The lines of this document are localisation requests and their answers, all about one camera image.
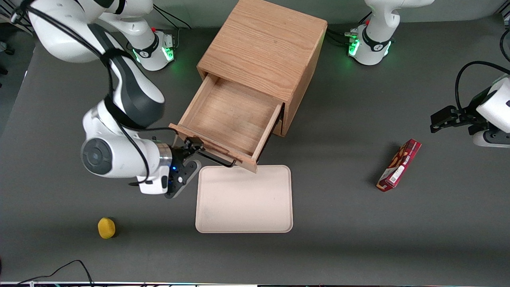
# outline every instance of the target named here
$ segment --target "barcode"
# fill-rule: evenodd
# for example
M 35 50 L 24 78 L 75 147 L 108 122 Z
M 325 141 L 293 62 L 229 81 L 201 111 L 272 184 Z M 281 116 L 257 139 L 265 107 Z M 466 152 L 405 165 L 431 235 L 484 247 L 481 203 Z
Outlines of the barcode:
M 404 167 L 401 165 L 397 168 L 397 170 L 395 171 L 395 173 L 391 176 L 390 178 L 390 182 L 391 183 L 395 183 L 398 178 L 400 177 L 400 175 L 402 174 L 402 172 L 404 171 Z

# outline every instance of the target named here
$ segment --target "gray tabletop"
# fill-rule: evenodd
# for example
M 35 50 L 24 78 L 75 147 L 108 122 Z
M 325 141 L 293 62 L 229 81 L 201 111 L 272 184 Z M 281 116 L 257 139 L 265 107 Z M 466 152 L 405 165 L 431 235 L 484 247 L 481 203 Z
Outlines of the gray tabletop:
M 372 67 L 325 42 L 288 136 L 272 137 L 260 160 L 292 171 L 294 228 L 286 234 L 198 233 L 196 179 L 166 200 L 128 179 L 89 174 L 81 120 L 106 93 L 106 71 L 98 61 L 60 61 L 37 44 L 0 143 L 2 279 L 81 259 L 96 281 L 509 285 L 510 151 L 475 146 L 465 127 L 429 131 L 429 116 L 454 103 L 465 63 L 508 66 L 498 48 L 503 31 L 501 17 L 404 23 Z M 176 62 L 146 72 L 167 99 L 154 126 L 179 121 L 216 32 L 182 31 Z M 470 68 L 462 101 L 498 76 Z M 396 189 L 380 192 L 376 180 L 410 138 L 423 143 L 415 161 Z M 119 237 L 99 237 L 101 217 L 116 220 Z M 85 278 L 79 266 L 55 276 Z

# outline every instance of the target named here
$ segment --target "beige tray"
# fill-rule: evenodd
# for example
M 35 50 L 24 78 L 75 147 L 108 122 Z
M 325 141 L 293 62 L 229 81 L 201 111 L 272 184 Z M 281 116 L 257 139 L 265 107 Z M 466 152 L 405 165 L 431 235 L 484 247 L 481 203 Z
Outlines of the beige tray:
M 201 233 L 285 233 L 292 229 L 291 172 L 285 165 L 206 166 L 198 175 Z

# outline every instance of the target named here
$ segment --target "wooden cabinet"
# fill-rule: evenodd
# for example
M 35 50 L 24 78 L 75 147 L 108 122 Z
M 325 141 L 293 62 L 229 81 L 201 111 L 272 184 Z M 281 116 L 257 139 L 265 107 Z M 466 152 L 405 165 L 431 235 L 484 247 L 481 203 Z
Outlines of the wooden cabinet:
M 312 79 L 327 22 L 240 0 L 198 63 L 203 83 L 178 125 L 252 172 L 271 132 L 285 136 Z

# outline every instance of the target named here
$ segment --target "white robotic arm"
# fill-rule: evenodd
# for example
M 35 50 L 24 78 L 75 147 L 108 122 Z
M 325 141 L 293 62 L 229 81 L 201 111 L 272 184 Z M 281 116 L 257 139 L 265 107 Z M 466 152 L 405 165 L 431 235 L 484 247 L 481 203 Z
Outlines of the white robotic arm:
M 470 125 L 473 143 L 481 147 L 510 148 L 510 76 L 496 80 L 458 109 L 447 106 L 430 116 L 430 131 Z
M 119 0 L 27 0 L 28 15 L 44 47 L 55 57 L 68 62 L 88 62 L 98 56 L 109 62 L 109 68 L 118 78 L 112 94 L 106 96 L 83 118 L 86 139 L 82 145 L 82 161 L 90 172 L 108 178 L 137 177 L 137 185 L 145 194 L 165 194 L 176 197 L 200 169 L 198 161 L 186 161 L 194 152 L 202 149 L 196 139 L 188 139 L 183 148 L 142 139 L 139 130 L 159 120 L 164 112 L 165 99 L 159 89 L 141 72 L 131 56 L 98 24 L 92 23 L 108 11 L 120 12 Z M 145 3 L 152 7 L 152 1 Z M 158 50 L 158 34 L 137 20 L 141 34 L 132 37 L 133 46 L 138 43 L 148 53 L 150 67 L 168 61 L 164 49 Z M 82 42 L 63 31 L 72 31 Z
M 348 54 L 363 65 L 375 65 L 388 53 L 391 37 L 398 24 L 400 15 L 396 9 L 416 8 L 430 5 L 434 0 L 365 0 L 372 9 L 372 17 L 367 24 L 362 23 L 351 29 L 354 37 Z

